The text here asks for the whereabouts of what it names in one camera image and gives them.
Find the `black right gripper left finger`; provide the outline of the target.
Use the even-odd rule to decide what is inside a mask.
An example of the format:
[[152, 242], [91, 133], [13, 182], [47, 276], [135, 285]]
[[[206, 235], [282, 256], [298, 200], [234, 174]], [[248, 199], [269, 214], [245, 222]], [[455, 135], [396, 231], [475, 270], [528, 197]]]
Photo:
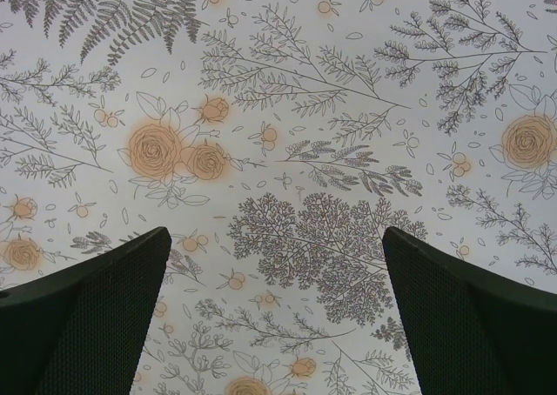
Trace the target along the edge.
[[1, 293], [3, 394], [128, 394], [163, 282], [158, 227]]

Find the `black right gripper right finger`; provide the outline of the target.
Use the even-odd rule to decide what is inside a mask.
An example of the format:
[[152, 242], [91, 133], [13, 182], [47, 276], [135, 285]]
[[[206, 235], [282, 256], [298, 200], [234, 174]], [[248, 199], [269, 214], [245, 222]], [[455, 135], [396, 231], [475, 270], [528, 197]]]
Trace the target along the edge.
[[382, 238], [424, 394], [554, 394], [556, 296], [395, 227]]

